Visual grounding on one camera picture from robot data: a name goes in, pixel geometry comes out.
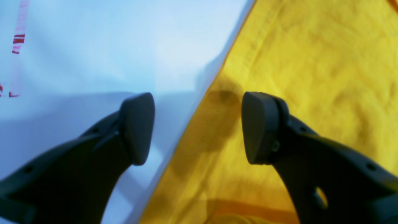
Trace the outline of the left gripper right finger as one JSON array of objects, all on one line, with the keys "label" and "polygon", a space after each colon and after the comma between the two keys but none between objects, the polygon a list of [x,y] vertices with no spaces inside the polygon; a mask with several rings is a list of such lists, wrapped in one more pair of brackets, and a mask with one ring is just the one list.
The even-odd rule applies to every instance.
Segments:
[{"label": "left gripper right finger", "polygon": [[248,162],[273,166],[301,224],[397,223],[397,177],[319,136],[283,99],[245,92],[242,128]]}]

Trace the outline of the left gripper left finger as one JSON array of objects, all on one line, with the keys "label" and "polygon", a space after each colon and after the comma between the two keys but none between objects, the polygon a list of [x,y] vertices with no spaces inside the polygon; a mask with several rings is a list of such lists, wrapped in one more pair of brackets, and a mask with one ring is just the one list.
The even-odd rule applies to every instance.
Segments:
[{"label": "left gripper left finger", "polygon": [[99,224],[120,176],[145,164],[155,122],[149,92],[78,138],[37,156],[1,180],[1,218],[17,224]]}]

